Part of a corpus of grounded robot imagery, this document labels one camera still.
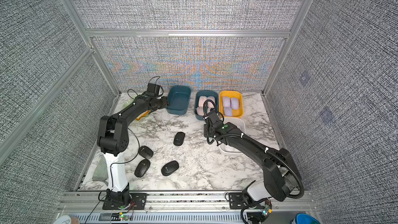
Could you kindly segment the teal storage box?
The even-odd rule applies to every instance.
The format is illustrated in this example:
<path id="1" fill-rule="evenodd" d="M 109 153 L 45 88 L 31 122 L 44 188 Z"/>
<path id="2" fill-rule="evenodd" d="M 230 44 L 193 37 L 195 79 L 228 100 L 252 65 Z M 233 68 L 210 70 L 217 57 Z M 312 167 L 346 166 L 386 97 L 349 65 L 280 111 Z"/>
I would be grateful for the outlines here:
<path id="1" fill-rule="evenodd" d="M 188 86 L 173 86 L 167 95 L 169 103 L 169 106 L 166 108 L 167 112 L 172 115 L 186 114 L 190 96 L 191 89 Z"/>
<path id="2" fill-rule="evenodd" d="M 196 95 L 195 95 L 195 105 L 194 105 L 194 113 L 195 113 L 195 116 L 196 116 L 196 118 L 197 118 L 198 120 L 204 120 L 204 116 L 201 117 L 201 116 L 197 115 L 197 113 L 196 113 L 196 108 L 198 107 L 198 100 L 199 100 L 199 97 L 200 97 L 201 95 L 204 95 L 204 96 L 206 96 L 206 97 L 208 97 L 208 96 L 214 96 L 215 99 L 216 99 L 216 103 L 215 103 L 214 108 L 215 108 L 216 110 L 218 110 L 218 107 L 219 107 L 219 94 L 218 94 L 217 92 L 212 91 L 212 90 L 200 90 L 200 91 L 198 91 L 198 92 L 196 93 Z"/>

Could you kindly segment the white storage box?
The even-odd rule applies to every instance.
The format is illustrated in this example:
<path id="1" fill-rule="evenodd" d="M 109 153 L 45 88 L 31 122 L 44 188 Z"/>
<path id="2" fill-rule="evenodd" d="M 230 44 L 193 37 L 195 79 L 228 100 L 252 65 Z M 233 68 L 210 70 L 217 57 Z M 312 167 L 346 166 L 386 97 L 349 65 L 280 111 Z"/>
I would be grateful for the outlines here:
<path id="1" fill-rule="evenodd" d="M 225 117 L 224 123 L 228 123 L 228 122 L 237 126 L 244 133 L 246 132 L 245 123 L 241 119 L 233 118 L 233 117 Z M 228 146 L 226 144 L 221 144 L 218 148 L 219 148 L 219 151 L 221 152 L 221 154 L 226 155 L 226 156 L 236 157 L 236 156 L 240 156 L 243 154 L 238 149 Z"/>

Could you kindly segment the purple mouse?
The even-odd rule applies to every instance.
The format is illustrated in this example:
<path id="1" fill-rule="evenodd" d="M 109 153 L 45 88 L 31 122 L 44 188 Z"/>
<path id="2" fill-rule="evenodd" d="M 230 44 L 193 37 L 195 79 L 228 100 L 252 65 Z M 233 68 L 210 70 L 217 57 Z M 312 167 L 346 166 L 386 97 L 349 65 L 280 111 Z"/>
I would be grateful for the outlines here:
<path id="1" fill-rule="evenodd" d="M 223 114 L 225 116 L 229 116 L 229 117 L 233 117 L 234 116 L 233 109 L 231 107 L 224 107 L 223 108 Z"/>
<path id="2" fill-rule="evenodd" d="M 223 96 L 221 99 L 223 107 L 231 107 L 231 98 L 229 96 Z"/>
<path id="3" fill-rule="evenodd" d="M 239 110 L 239 108 L 240 108 L 239 98 L 237 98 L 237 97 L 231 97 L 231 98 L 230 98 L 230 102 L 231 102 L 231 104 L 230 104 L 231 109 L 233 109 L 233 110 Z"/>

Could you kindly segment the yellow storage box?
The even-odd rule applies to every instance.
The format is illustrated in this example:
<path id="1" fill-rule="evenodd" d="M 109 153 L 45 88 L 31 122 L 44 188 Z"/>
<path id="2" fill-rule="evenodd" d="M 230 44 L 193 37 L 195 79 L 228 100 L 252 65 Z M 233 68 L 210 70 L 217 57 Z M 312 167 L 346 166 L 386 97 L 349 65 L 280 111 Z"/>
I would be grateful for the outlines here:
<path id="1" fill-rule="evenodd" d="M 219 111 L 227 117 L 241 118 L 244 115 L 243 96 L 238 91 L 224 90 L 219 93 Z"/>

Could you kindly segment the black mouse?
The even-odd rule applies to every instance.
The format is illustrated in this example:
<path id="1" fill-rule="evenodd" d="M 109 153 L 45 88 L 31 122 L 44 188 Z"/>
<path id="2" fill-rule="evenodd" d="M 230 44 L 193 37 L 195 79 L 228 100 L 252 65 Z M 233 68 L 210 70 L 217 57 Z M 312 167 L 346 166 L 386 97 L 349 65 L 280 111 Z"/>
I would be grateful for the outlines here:
<path id="1" fill-rule="evenodd" d="M 138 178 L 141 178 L 147 173 L 149 168 L 150 168 L 150 161 L 147 159 L 143 159 L 137 165 L 134 175 Z"/>
<path id="2" fill-rule="evenodd" d="M 173 144 L 175 146 L 181 146 L 184 142 L 185 136 L 186 135 L 184 132 L 177 132 L 174 137 Z"/>
<path id="3" fill-rule="evenodd" d="M 170 176 L 179 169 L 179 163 L 177 161 L 171 161 L 165 164 L 161 169 L 161 174 L 163 176 Z"/>
<path id="4" fill-rule="evenodd" d="M 154 152 L 147 146 L 141 146 L 138 150 L 138 154 L 141 157 L 149 160 L 153 157 Z"/>

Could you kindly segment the peach pink mouse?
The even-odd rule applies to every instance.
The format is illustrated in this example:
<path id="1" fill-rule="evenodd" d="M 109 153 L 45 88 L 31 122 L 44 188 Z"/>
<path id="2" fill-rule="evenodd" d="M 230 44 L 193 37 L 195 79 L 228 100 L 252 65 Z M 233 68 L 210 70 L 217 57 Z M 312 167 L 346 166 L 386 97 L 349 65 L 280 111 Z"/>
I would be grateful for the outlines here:
<path id="1" fill-rule="evenodd" d="M 198 100 L 198 107 L 203 107 L 206 100 L 207 100 L 207 97 L 204 95 L 201 95 Z"/>

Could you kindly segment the pink mouse top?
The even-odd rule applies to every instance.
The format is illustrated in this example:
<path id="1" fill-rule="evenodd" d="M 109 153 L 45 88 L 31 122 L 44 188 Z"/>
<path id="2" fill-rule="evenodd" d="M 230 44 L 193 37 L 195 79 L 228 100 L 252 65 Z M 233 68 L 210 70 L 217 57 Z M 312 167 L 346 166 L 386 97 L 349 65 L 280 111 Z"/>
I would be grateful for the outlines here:
<path id="1" fill-rule="evenodd" d="M 213 103 L 216 103 L 216 99 L 214 96 L 208 96 L 207 99 L 211 100 Z"/>

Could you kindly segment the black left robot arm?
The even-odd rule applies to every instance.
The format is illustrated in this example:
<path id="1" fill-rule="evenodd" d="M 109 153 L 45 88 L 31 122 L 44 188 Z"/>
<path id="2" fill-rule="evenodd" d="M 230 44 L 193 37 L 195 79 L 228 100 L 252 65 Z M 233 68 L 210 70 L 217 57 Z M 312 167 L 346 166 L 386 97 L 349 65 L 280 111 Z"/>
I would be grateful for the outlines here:
<path id="1" fill-rule="evenodd" d="M 121 205 L 130 203 L 129 183 L 125 173 L 124 152 L 129 145 L 129 125 L 144 113 L 152 113 L 168 106 L 163 87 L 148 83 L 147 90 L 137 95 L 132 103 L 99 121 L 97 146 L 104 154 L 108 172 L 105 200 Z"/>

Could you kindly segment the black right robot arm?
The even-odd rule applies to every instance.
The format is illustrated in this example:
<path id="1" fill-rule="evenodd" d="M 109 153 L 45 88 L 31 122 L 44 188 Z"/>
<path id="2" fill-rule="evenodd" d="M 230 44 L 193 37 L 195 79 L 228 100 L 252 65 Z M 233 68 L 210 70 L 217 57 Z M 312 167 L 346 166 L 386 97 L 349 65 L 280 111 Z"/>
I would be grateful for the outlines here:
<path id="1" fill-rule="evenodd" d="M 231 146 L 253 160 L 262 169 L 264 188 L 272 198 L 282 202 L 286 198 L 299 199 L 304 196 L 301 175 L 288 150 L 261 144 L 236 125 L 224 123 L 223 114 L 215 109 L 205 112 L 203 119 L 207 127 L 207 144 Z"/>

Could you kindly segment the green wavy plate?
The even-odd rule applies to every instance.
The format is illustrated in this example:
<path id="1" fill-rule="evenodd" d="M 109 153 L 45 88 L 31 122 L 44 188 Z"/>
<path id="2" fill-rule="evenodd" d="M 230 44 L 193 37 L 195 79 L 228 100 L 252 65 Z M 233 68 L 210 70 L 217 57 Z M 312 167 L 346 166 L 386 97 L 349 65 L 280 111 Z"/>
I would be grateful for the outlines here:
<path id="1" fill-rule="evenodd" d="M 134 98 L 132 99 L 128 99 L 122 106 L 122 110 L 124 110 L 125 108 L 127 108 L 129 105 L 131 105 L 134 102 Z"/>

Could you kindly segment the green cloth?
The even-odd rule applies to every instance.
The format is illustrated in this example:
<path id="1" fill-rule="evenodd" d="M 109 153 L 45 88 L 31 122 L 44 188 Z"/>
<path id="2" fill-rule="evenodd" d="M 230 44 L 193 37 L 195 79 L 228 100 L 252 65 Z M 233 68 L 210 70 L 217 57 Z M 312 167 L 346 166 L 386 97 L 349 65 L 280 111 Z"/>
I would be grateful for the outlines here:
<path id="1" fill-rule="evenodd" d="M 93 181 L 108 182 L 107 163 L 103 154 L 99 156 L 92 176 Z"/>

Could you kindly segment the blue round object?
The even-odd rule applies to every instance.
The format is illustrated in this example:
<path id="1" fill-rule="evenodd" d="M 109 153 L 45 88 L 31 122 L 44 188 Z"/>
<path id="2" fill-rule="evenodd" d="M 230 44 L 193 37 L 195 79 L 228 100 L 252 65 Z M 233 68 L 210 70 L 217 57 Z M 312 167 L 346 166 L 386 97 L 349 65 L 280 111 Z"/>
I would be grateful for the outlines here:
<path id="1" fill-rule="evenodd" d="M 290 224 L 320 224 L 320 221 L 311 215 L 299 213 L 295 216 Z"/>

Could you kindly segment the white round object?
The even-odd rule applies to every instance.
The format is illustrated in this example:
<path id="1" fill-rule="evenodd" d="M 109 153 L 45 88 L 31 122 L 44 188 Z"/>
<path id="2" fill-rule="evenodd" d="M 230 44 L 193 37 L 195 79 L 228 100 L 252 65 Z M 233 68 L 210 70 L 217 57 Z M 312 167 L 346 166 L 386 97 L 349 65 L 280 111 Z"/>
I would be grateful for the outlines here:
<path id="1" fill-rule="evenodd" d="M 58 217 L 53 224 L 80 224 L 80 220 L 77 217 L 63 215 Z"/>

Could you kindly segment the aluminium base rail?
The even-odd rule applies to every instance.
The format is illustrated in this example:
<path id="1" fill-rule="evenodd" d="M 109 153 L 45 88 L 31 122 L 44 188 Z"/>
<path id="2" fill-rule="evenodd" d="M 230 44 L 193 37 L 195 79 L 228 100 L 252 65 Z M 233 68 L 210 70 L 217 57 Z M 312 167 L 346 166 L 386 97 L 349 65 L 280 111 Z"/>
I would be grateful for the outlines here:
<path id="1" fill-rule="evenodd" d="M 138 190 L 130 191 L 130 196 L 134 206 L 128 207 L 126 211 L 144 214 L 238 212 L 246 203 L 241 190 Z M 105 197 L 106 195 L 99 191 L 66 192 L 56 209 L 56 216 L 71 213 L 82 214 L 83 220 L 90 222 L 94 219 L 94 213 L 118 211 L 115 206 L 103 209 Z M 270 202 L 273 212 L 307 213 L 317 220 L 321 219 L 320 210 L 308 191 L 299 199 L 285 198 L 280 202 L 271 198 Z"/>

